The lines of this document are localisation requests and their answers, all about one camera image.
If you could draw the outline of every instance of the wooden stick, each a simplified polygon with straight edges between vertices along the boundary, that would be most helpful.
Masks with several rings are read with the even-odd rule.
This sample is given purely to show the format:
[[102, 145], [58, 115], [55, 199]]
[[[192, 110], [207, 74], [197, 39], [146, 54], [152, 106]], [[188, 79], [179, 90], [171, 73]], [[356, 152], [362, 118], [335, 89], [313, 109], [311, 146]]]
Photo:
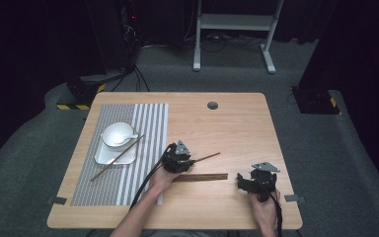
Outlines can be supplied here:
[[220, 154], [220, 152], [217, 152], [217, 153], [214, 153], [214, 154], [212, 154], [212, 155], [209, 155], [209, 156], [205, 156], [205, 157], [199, 158], [198, 160], [195, 160], [193, 163], [196, 163], [196, 162], [199, 162], [199, 161], [202, 161], [202, 160], [208, 159], [208, 158], [213, 157], [213, 156], [216, 156], [216, 155], [218, 155], [218, 154]]
[[142, 137], [144, 136], [144, 134], [143, 135], [141, 135], [140, 137], [138, 137], [135, 141], [133, 141], [133, 143], [131, 143], [131, 145], [129, 145], [127, 148], [125, 148], [117, 157], [115, 157], [115, 159], [113, 159], [112, 160], [112, 162], [108, 165], [108, 166], [106, 166], [106, 167], [104, 167], [104, 169], [102, 170], [102, 171], [100, 171], [97, 175], [95, 175], [94, 176], [94, 178], [92, 178], [91, 179], [91, 182], [93, 182], [93, 181], [95, 181], [95, 179], [97, 179], [98, 177], [100, 177], [101, 176], [101, 174], [103, 174], [104, 173], [104, 171], [106, 171], [116, 160], [118, 160], [119, 159], [119, 157], [121, 157], [125, 152], [127, 152], [134, 144], [136, 144]]
[[193, 174], [179, 175], [174, 182], [200, 182], [200, 181], [217, 181], [227, 180], [228, 174]]

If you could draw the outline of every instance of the striped placemat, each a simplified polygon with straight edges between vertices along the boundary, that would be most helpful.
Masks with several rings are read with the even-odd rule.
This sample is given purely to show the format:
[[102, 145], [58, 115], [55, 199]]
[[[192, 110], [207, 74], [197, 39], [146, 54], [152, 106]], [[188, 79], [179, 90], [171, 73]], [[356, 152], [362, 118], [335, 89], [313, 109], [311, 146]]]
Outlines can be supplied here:
[[[136, 159], [129, 165], [111, 166], [91, 182], [106, 166], [95, 161], [101, 134], [107, 126], [119, 121], [129, 123], [139, 135], [145, 135], [138, 143]], [[130, 205], [166, 149], [167, 127], [168, 104], [103, 105], [71, 205]]]

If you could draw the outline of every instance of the white shelf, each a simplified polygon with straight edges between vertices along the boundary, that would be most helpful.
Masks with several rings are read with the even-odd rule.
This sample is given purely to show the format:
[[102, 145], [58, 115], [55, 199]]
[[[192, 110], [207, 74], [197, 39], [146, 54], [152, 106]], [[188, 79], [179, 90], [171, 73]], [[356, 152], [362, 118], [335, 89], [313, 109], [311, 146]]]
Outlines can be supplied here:
[[202, 29], [269, 31], [272, 16], [202, 14]]

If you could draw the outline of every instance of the person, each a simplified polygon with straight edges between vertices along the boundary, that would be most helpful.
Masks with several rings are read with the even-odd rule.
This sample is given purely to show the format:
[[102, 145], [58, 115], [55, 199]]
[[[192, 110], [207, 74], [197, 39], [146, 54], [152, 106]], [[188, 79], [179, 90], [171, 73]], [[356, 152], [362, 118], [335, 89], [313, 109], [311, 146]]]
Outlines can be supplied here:
[[[179, 175], [180, 174], [169, 173], [162, 168], [158, 169], [150, 179], [149, 189], [119, 223], [110, 237], [140, 236], [147, 216], [155, 206], [158, 197], [171, 186], [171, 183]], [[275, 190], [272, 194], [279, 200], [278, 190]], [[263, 237], [275, 237], [274, 226], [276, 223], [276, 211], [272, 198], [269, 198], [265, 202], [259, 202], [255, 194], [249, 194], [249, 196], [254, 220], [260, 228]]]

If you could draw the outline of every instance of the gray floor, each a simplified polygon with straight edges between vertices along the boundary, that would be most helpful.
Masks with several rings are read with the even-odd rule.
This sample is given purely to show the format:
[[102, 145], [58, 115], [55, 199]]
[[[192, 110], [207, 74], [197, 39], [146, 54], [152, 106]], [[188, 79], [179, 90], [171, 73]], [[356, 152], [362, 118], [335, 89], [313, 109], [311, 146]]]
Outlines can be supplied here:
[[[341, 115], [302, 115], [290, 92], [315, 43], [273, 42], [276, 74], [266, 73], [258, 45], [227, 45], [201, 53], [192, 71], [192, 51], [141, 49], [137, 66], [153, 92], [261, 92], [275, 125], [294, 192], [304, 197], [303, 236], [379, 236], [379, 175], [348, 117], [341, 93], [331, 91]], [[218, 44], [203, 47], [214, 50]], [[117, 81], [107, 85], [111, 90]], [[135, 91], [127, 76], [116, 91]], [[50, 90], [45, 110], [27, 121], [0, 151], [0, 236], [86, 236], [89, 230], [50, 229], [47, 200], [57, 194], [87, 111], [60, 111], [65, 85]], [[107, 236], [98, 230], [91, 236]], [[284, 231], [283, 236], [298, 236]]]

